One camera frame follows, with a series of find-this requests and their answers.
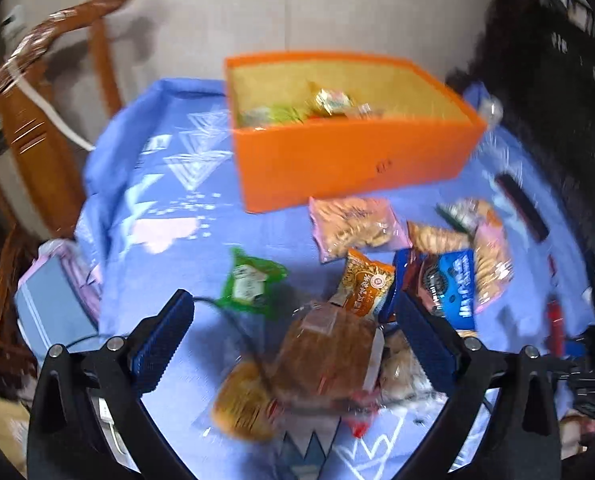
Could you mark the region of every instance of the screw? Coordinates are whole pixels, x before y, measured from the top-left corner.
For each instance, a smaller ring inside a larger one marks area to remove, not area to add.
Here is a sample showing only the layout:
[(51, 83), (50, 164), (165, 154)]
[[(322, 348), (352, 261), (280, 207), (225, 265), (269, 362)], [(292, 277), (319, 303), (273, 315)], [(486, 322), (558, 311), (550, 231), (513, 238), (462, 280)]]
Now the screw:
[(482, 342), (477, 337), (467, 337), (464, 339), (466, 347), (473, 352), (478, 351), (482, 348)]
[(531, 359), (537, 359), (539, 357), (539, 350), (531, 345), (524, 348), (524, 353)]
[(111, 352), (115, 352), (124, 346), (124, 339), (119, 336), (112, 337), (106, 342), (106, 347), (111, 350)]
[(49, 357), (58, 357), (62, 354), (62, 345), (53, 345), (49, 348)]

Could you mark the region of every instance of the pink snack package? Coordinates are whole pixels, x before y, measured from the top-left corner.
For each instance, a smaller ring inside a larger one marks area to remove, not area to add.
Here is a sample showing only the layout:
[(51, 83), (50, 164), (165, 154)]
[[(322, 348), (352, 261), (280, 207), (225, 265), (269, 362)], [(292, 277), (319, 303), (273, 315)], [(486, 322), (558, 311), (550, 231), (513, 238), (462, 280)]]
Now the pink snack package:
[(323, 264), (344, 258), (350, 248), (397, 251), (411, 247), (411, 240), (387, 199), (311, 198), (308, 209)]

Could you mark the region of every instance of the blue tablecloth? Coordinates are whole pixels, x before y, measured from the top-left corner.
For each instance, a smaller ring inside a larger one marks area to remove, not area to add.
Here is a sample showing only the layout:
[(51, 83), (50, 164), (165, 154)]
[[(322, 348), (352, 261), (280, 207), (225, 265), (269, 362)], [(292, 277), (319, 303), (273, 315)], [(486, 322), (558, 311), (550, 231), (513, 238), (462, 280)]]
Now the blue tablecloth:
[[(474, 86), (466, 99), (477, 107), (483, 95), (485, 89)], [(101, 333), (130, 332), (177, 288), (218, 297), (232, 264), (229, 247), (235, 244), (284, 264), (289, 283), (311, 296), (328, 298), (335, 290), (343, 261), (318, 263), (306, 206), (244, 212), (228, 123), (222, 82), (168, 79), (121, 111), (100, 136), (85, 169), (88, 198), (76, 235), (104, 277)], [(495, 185), (499, 171), (513, 173), (536, 203), (551, 229), (543, 244), (532, 240)], [(517, 351), (533, 344), (545, 349), (549, 252), (559, 269), (567, 332), (581, 333), (595, 322), (582, 297), (589, 286), (583, 259), (557, 199), (503, 128), (484, 135), (456, 179), (374, 195), (388, 198), (402, 221), (437, 225), (443, 224), (434, 211), (437, 203), (476, 196), (496, 206), (508, 232), (515, 277), (506, 293), (477, 316), (478, 332), (489, 348)], [(374, 256), (385, 262), (393, 258), (392, 253)], [(263, 341), (260, 319), (244, 316), (244, 323)], [(238, 352), (238, 339), (220, 314), (199, 304), (158, 388), (143, 397), (162, 434), (200, 479), (316, 478), (320, 469), (322, 480), (388, 479), (436, 414), (431, 410), (420, 421), (411, 413), (382, 413), (359, 440), (337, 420), (303, 424), (284, 437), (279, 460), (276, 444), (245, 444), (210, 427), (207, 410)], [(561, 409), (566, 401), (560, 398)], [(482, 410), (457, 465), (471, 459), (486, 421)]]

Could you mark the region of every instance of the orange storage bin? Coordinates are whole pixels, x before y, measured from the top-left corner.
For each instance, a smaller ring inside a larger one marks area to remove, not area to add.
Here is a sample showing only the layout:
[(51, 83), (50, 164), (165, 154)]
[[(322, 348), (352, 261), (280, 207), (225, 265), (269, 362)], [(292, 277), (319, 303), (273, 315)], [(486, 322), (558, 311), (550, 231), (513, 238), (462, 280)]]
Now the orange storage bin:
[[(236, 163), (247, 211), (453, 178), (485, 129), (462, 99), (408, 60), (339, 52), (226, 59)], [(241, 112), (302, 106), (309, 83), (339, 89), (382, 118), (241, 128)]]

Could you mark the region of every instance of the wooden chair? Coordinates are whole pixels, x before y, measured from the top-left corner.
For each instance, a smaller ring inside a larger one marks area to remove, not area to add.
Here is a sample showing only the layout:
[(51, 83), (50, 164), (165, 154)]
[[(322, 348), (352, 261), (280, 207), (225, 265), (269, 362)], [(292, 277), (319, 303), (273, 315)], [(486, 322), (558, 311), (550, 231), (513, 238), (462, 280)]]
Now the wooden chair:
[[(42, 56), (64, 32), (89, 27), (89, 48), (104, 102), (109, 115), (114, 115), (122, 108), (122, 101), (113, 75), (104, 16), (126, 1), (90, 0), (49, 16), (25, 36), (12, 54), (24, 78), (51, 101)], [(0, 66), (0, 114), (6, 144), (14, 154), (33, 205), (53, 236), (71, 237), (84, 203), (84, 189), (68, 140), (13, 84), (5, 65)], [(1, 187), (0, 219), (4, 232), (0, 250), (0, 371), (35, 375), (37, 362), (20, 336), (13, 298), (18, 280), (37, 256), (39, 240), (18, 222)]]

